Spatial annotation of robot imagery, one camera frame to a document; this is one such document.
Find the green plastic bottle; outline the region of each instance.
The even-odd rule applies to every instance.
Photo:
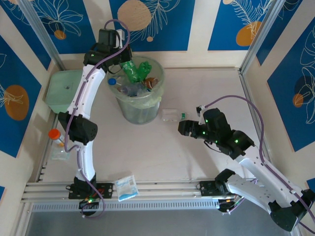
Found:
[[[139,75],[138,75],[138,70],[136,65],[133,63],[133,61],[127,61],[121,63],[121,67],[123,68],[124,72],[128,76],[128,79],[130,82],[137,83],[140,82]]]
[[[138,68],[138,76],[140,81],[144,81],[147,78],[148,74],[151,72],[151,69],[152,66],[147,61],[140,63]]]

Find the blue and white packet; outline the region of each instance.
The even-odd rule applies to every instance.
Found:
[[[119,202],[133,198],[139,194],[134,175],[115,181],[115,186]]]

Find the transparent trash bin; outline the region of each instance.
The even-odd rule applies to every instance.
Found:
[[[146,124],[153,121],[158,115],[159,103],[162,99],[164,93],[164,69],[163,67],[154,59],[148,57],[133,57],[132,58],[135,65],[139,66],[140,63],[147,61],[152,66],[150,74],[147,76],[158,78],[159,82],[153,87],[151,92],[145,92],[141,96],[128,97],[117,90],[117,87],[108,85],[111,91],[116,96],[117,102],[122,110],[123,116],[129,122],[133,124]],[[120,66],[115,65],[110,68],[110,71],[115,73],[119,71]],[[114,74],[115,76],[125,75],[123,70]],[[114,76],[113,74],[107,72],[105,79],[108,81]]]

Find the white floor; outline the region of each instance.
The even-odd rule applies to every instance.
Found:
[[[196,106],[228,94],[244,96],[236,70],[167,69],[165,85],[160,111],[176,108],[191,113],[192,120],[198,120]],[[247,133],[258,145],[246,102],[228,98],[214,107],[225,113],[232,129]],[[180,135],[178,123],[162,121],[160,113],[149,124],[129,123],[106,82],[102,82],[91,114],[91,120],[98,125],[93,149],[97,180],[116,180],[131,173],[136,180],[215,178],[225,168],[252,177],[230,157],[209,150],[202,140]],[[76,170],[73,152],[68,161],[49,160],[41,179],[72,182]]]

